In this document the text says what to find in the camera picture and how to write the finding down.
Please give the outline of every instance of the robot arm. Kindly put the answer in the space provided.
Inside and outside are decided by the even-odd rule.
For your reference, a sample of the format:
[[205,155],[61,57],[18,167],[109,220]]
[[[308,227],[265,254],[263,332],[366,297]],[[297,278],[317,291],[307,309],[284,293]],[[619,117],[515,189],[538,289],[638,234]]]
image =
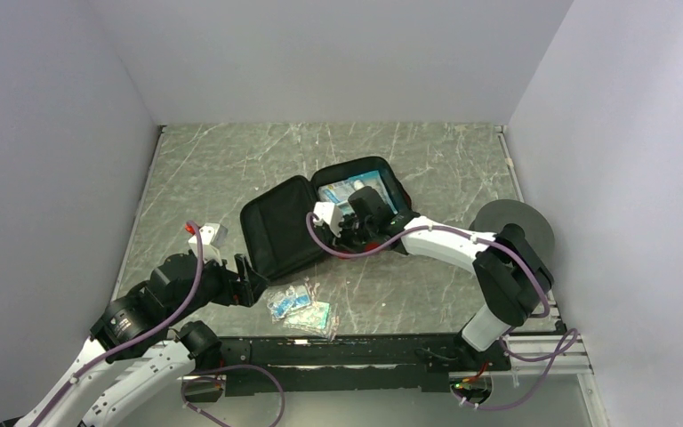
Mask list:
[[[199,233],[204,240],[203,256],[206,260],[200,285],[173,323],[211,302],[250,307],[268,285],[268,280],[253,271],[241,254],[235,255],[237,272],[227,270],[225,260],[219,263],[216,246],[226,233],[223,227],[206,224]],[[193,239],[190,244],[197,246]],[[166,329],[163,328],[147,339],[137,340],[178,312],[193,286],[197,263],[198,258],[192,251],[172,255],[151,272],[149,280],[139,283],[127,295],[111,302],[92,326],[91,336],[75,362],[48,395],[21,419],[0,425],[116,425],[142,401],[159,391],[169,379],[186,374],[195,367],[207,369],[213,367],[209,363],[218,363],[221,360],[221,342],[216,335],[202,322],[188,323],[180,331],[178,339],[167,346],[158,358],[153,358],[109,388],[135,359],[165,339]],[[85,367],[91,360],[133,341],[136,342],[134,345],[108,356],[83,374],[77,374],[78,369]]]
[[536,286],[544,294],[551,288],[553,276],[518,225],[485,233],[439,224],[409,210],[394,214],[370,187],[358,189],[348,201],[354,218],[342,217],[340,209],[329,202],[318,202],[313,210],[316,227],[332,224],[328,228],[333,236],[325,234],[332,246],[355,254],[376,243],[402,254],[436,258],[477,276],[486,304],[456,337],[465,357],[481,359],[479,353],[531,317],[541,300]]

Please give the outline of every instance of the gray disc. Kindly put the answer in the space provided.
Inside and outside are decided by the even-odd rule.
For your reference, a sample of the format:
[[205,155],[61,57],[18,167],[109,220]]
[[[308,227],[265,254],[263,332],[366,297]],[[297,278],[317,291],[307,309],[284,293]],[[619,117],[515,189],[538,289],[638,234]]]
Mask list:
[[498,233],[507,224],[517,224],[525,232],[527,243],[547,267],[556,239],[553,229],[540,212],[517,200],[494,200],[480,208],[470,230]]

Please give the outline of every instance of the clear plastic bag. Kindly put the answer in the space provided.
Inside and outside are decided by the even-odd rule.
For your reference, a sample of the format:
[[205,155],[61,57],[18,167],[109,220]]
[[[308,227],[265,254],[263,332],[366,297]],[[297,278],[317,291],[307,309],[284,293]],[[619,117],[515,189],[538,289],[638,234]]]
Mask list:
[[339,316],[335,305],[315,301],[309,307],[286,316],[284,326],[331,341],[339,328]]
[[301,310],[313,303],[312,296],[305,285],[289,286],[285,290],[277,290],[269,295],[267,305],[274,323],[288,314]]

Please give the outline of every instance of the purple tube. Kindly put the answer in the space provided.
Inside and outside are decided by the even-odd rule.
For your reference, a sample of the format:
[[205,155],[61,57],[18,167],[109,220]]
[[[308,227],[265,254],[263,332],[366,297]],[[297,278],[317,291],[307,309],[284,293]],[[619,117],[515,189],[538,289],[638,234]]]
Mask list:
[[[569,335],[572,335],[572,338],[569,340],[569,343],[564,348],[562,348],[561,344],[564,342],[564,340],[566,340],[566,338]],[[574,329],[574,328],[569,329],[568,331],[566,331],[566,333],[561,335],[561,339],[558,341],[558,344],[556,345],[556,350],[554,350],[552,353],[549,353],[547,355],[548,356],[547,359],[549,359],[549,363],[546,365],[545,369],[543,369],[541,376],[538,377],[538,379],[535,381],[535,384],[533,384],[533,387],[531,387],[530,390],[528,390],[527,393],[525,393],[525,396],[515,400],[514,402],[508,403],[506,405],[500,405],[497,407],[482,407],[481,405],[475,406],[474,404],[473,404],[473,407],[475,407],[478,411],[506,411],[509,409],[514,409],[515,407],[518,407],[518,406],[522,405],[523,403],[527,402],[528,400],[530,400],[530,398],[533,397],[535,392],[538,391],[538,388],[541,387],[541,384],[543,384],[543,382],[546,380],[546,377],[549,376],[549,371],[551,370],[551,366],[553,366],[553,362],[556,359],[556,357],[559,354],[563,353],[565,350],[568,350],[569,347],[571,347],[572,344],[574,344],[577,341],[578,336],[579,336],[579,334],[577,333],[577,329]],[[462,398],[459,397],[454,392],[454,390],[452,390],[452,394],[457,398],[457,400],[462,402]]]
[[[187,224],[190,227],[192,227],[192,229],[195,231],[195,238],[197,239],[197,267],[195,269],[195,279],[192,281],[192,287],[189,289],[189,294],[187,294],[187,297],[184,299],[184,302],[182,302],[179,308],[171,316],[169,316],[166,320],[161,322],[160,325],[154,327],[153,329],[150,329],[145,334],[142,334],[137,338],[125,342],[124,344],[121,344],[117,347],[114,347],[113,349],[101,354],[97,358],[87,362],[82,367],[77,369],[77,371],[74,374],[72,374],[72,378],[79,379],[87,371],[92,369],[92,367],[98,365],[101,361],[104,361],[107,358],[117,354],[119,351],[129,349],[133,345],[143,342],[151,336],[158,334],[162,330],[169,327],[169,325],[171,325],[173,321],[177,319],[180,316],[180,314],[183,311],[185,311],[185,309],[187,309],[187,306],[192,302],[192,299],[195,298],[195,293],[197,292],[197,289],[200,286],[200,276],[203,274],[203,239],[200,237],[200,228],[193,221],[187,221]],[[43,410],[40,411],[40,414],[36,416],[35,420],[33,420],[33,422],[30,423],[29,427],[37,427],[37,425],[40,424],[48,415],[48,413],[50,413],[51,410],[59,403],[61,398],[63,398],[64,395],[67,394],[67,391],[69,390],[69,388],[72,387],[72,385],[73,384],[70,381],[64,383],[61,386],[61,388],[59,388],[59,390],[56,392],[56,394],[54,394],[53,397],[51,397],[51,399],[45,405]]]
[[[437,230],[437,231],[446,231],[449,233],[456,234],[457,236],[461,236],[463,238],[471,239],[472,235],[468,233],[467,231],[455,229],[452,227],[447,227],[446,225],[433,225],[433,227],[428,227],[426,225],[421,225],[418,227],[412,227],[411,229],[404,230],[394,236],[393,238],[390,238],[389,240],[386,240],[381,244],[380,246],[371,249],[370,251],[366,251],[360,254],[345,254],[344,252],[339,252],[331,247],[328,247],[325,243],[323,243],[318,236],[316,236],[315,231],[313,231],[313,220],[316,220],[317,216],[310,212],[308,213],[307,218],[305,219],[305,222],[308,226],[308,233],[310,233],[310,237],[313,239],[313,241],[316,242],[316,245],[320,246],[321,249],[326,251],[327,253],[338,256],[339,258],[346,258],[346,259],[355,259],[355,258],[364,258],[366,256],[370,256],[373,254],[378,254],[380,251],[386,249],[387,247],[393,245],[394,243],[398,242],[402,237],[414,233],[416,231],[422,231],[422,230]],[[504,246],[500,243],[496,243],[491,240],[485,240],[484,238],[477,238],[478,243],[481,243],[483,245],[488,245],[491,247],[495,247],[496,249],[504,252],[507,254],[522,270],[523,273],[527,276],[527,278],[530,279],[530,283],[533,285],[533,289],[538,293],[538,297],[541,299],[541,304],[543,306],[543,313],[540,313],[538,315],[530,315],[531,318],[545,318],[548,316],[551,312],[550,306],[549,306],[549,299],[546,297],[546,293],[543,291],[541,288],[541,284],[538,283],[538,279],[535,278],[535,274],[530,270],[529,267],[527,267],[527,264],[525,264],[524,261],[522,261],[522,258],[519,257],[519,255],[515,254],[512,252],[507,246]]]
[[[275,376],[273,376],[272,373],[269,371],[263,369],[262,367],[257,367],[255,365],[232,365],[230,367],[220,367],[218,369],[212,369],[210,371],[203,371],[203,372],[198,372],[198,375],[217,375],[217,374],[222,374],[224,372],[228,371],[234,371],[237,369],[252,369],[253,371],[258,371],[264,375],[266,375],[273,383],[276,385],[276,389],[278,390],[279,397],[281,398],[281,405],[278,409],[278,415],[276,419],[269,425],[269,427],[276,427],[279,421],[281,421],[281,417],[284,416],[284,409],[286,407],[286,396],[284,394],[284,389],[281,387],[281,384],[278,383],[278,380],[276,379]],[[198,414],[201,414],[205,418],[213,421],[214,423],[219,424],[221,427],[231,427],[230,425],[226,424],[222,420],[216,418],[215,416],[207,413],[206,411],[199,409],[195,405],[189,403],[187,401],[187,398],[185,397],[185,392],[187,391],[187,388],[194,382],[197,381],[213,381],[214,383],[219,383],[219,380],[216,380],[215,378],[210,378],[210,377],[198,377],[194,378],[192,380],[188,380],[185,383],[181,385],[181,401],[187,406],[189,409],[192,409],[193,411],[197,412]]]

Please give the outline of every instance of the gray marble surface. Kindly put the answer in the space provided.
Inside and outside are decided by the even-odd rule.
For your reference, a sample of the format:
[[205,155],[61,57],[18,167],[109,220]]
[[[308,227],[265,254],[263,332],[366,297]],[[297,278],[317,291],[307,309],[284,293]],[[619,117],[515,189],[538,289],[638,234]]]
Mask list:
[[[485,203],[516,198],[491,124],[308,123],[172,125],[164,130],[120,285],[123,294],[148,278],[166,256],[186,252],[188,219],[229,229],[221,257],[246,254],[242,207],[287,178],[357,157],[389,160],[414,209],[467,228]],[[282,284],[319,283],[318,299],[334,304],[340,334],[455,332],[483,305],[470,273],[432,259],[383,253],[355,261],[329,259]],[[210,305],[190,319],[221,336],[291,335],[273,325],[264,300],[252,308]],[[525,330],[552,330],[531,319]]]

